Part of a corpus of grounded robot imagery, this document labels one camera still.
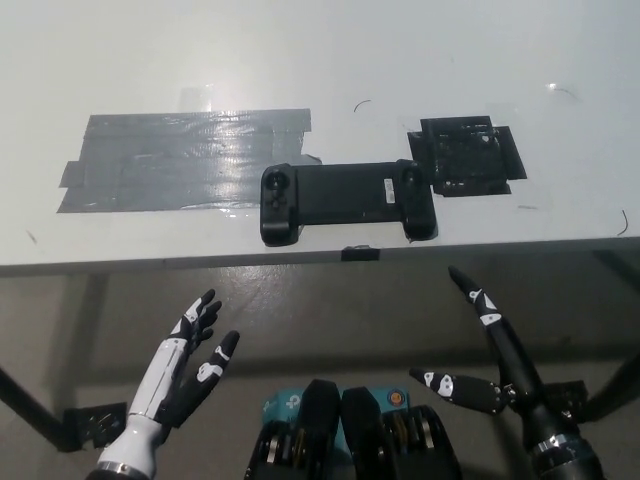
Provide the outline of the black and white right hand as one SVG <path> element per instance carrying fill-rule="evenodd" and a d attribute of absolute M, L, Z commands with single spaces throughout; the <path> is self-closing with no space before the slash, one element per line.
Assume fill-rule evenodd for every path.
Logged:
<path fill-rule="evenodd" d="M 522 421 L 527 450 L 558 448 L 576 442 L 580 436 L 578 426 L 551 405 L 541 377 L 507 317 L 487 291 L 469 276 L 454 266 L 448 272 L 475 309 L 495 357 L 499 381 L 418 367 L 410 368 L 409 375 L 455 406 L 493 416 L 511 409 Z"/>

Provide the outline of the white and black left hand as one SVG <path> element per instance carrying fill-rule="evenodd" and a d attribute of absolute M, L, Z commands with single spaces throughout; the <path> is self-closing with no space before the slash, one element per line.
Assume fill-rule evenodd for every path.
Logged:
<path fill-rule="evenodd" d="M 184 379 L 190 356 L 213 335 L 222 302 L 210 289 L 198 297 L 163 339 L 141 380 L 123 432 L 101 453 L 90 479 L 153 479 L 156 452 L 223 376 L 240 339 L 227 333 L 211 355 Z"/>

